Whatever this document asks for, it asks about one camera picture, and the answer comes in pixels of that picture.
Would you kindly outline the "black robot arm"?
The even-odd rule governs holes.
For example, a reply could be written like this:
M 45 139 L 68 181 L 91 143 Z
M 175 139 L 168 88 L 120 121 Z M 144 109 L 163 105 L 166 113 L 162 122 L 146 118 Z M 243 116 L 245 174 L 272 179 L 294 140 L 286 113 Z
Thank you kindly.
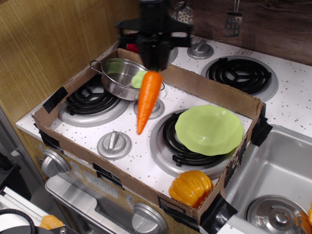
M 135 44 L 148 70 L 166 70 L 172 49 L 191 46 L 193 26 L 169 16 L 168 0 L 140 0 L 138 3 L 139 18 L 116 23 L 120 33 L 118 40 Z

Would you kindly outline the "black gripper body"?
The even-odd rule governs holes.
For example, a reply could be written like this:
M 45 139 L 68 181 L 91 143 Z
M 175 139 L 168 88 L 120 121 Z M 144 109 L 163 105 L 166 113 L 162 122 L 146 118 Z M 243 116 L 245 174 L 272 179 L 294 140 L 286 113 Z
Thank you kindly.
M 139 18 L 119 21 L 116 26 L 119 41 L 135 44 L 149 70 L 166 70 L 172 49 L 191 46 L 193 26 L 172 19 L 166 10 L 143 9 Z

